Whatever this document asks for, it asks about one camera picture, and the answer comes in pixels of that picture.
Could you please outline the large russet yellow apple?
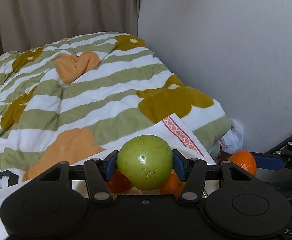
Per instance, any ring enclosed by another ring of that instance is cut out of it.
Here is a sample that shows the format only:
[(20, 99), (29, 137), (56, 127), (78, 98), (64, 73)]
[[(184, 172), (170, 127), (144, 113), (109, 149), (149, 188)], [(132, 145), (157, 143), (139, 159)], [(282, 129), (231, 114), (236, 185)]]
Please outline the large russet yellow apple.
[(106, 185), (112, 194), (127, 193), (133, 188), (132, 182), (119, 170), (115, 172), (112, 179)]

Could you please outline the large green apple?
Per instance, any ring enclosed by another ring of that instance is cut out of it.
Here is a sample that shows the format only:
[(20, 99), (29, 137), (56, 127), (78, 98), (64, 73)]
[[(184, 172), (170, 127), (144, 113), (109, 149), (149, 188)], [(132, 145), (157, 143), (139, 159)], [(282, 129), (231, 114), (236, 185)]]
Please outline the large green apple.
[(154, 135), (140, 135), (127, 141), (119, 150), (117, 168), (141, 191), (159, 188), (173, 167), (169, 144)]

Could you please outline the small orange mandarin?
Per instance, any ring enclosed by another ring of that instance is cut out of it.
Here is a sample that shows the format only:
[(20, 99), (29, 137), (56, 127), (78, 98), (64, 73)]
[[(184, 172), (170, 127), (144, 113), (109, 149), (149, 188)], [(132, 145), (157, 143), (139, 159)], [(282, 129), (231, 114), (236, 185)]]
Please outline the small orange mandarin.
[(173, 194), (176, 198), (181, 196), (185, 183), (180, 181), (175, 173), (171, 173), (167, 181), (160, 187), (160, 194)]

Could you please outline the cream oval duck dish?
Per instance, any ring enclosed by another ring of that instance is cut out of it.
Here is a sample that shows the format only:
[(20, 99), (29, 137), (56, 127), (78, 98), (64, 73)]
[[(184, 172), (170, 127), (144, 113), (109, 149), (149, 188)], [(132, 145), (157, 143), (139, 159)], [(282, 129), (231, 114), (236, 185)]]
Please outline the cream oval duck dish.
[[(202, 198), (207, 198), (217, 189), (218, 189), (218, 187), (215, 184), (205, 185), (205, 188), (204, 188), (203, 193), (202, 193)], [(159, 194), (160, 194), (159, 189), (152, 190), (152, 191), (139, 191), (135, 187), (133, 187), (127, 193), (122, 193), (122, 195), (140, 195), (140, 196), (150, 196), (150, 195), (159, 195)]]

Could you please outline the white plastic bag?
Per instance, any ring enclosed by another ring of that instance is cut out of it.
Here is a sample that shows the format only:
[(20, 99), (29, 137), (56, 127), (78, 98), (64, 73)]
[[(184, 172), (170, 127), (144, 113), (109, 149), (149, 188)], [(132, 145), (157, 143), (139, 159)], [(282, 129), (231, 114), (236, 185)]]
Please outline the white plastic bag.
[(229, 119), (230, 128), (228, 132), (218, 141), (220, 151), (215, 161), (219, 161), (225, 154), (233, 155), (243, 148), (244, 144), (244, 128), (235, 119)]

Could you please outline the orange mandarin far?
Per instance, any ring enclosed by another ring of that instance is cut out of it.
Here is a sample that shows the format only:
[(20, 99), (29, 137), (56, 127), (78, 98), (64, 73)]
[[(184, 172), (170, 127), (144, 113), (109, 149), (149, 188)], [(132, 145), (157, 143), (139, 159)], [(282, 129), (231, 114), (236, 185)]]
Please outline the orange mandarin far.
[(240, 168), (249, 172), (253, 176), (256, 175), (257, 165), (254, 156), (248, 151), (239, 151), (231, 155), (229, 161), (236, 164)]

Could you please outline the green striped floral quilt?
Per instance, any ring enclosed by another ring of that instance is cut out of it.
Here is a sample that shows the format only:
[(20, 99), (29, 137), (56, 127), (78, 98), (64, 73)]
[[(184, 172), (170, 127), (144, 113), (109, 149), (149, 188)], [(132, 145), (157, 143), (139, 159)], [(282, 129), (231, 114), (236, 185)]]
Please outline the green striped floral quilt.
[(0, 172), (25, 181), (177, 116), (214, 157), (230, 121), (134, 35), (65, 38), (0, 57)]

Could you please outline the beige curtain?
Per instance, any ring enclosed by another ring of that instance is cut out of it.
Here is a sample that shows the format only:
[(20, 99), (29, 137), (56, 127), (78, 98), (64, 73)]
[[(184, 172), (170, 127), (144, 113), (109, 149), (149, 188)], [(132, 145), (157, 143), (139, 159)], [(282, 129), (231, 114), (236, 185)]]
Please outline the beige curtain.
[(140, 0), (0, 0), (0, 56), (101, 31), (137, 33)]

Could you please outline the black plastic frame piece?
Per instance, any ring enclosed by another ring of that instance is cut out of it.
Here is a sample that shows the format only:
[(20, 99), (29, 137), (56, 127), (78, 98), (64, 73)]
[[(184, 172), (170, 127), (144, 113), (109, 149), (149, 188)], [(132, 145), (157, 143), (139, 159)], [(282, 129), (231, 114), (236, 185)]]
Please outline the black plastic frame piece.
[(0, 187), (6, 188), (16, 185), (19, 182), (19, 176), (10, 170), (5, 170), (0, 172)]

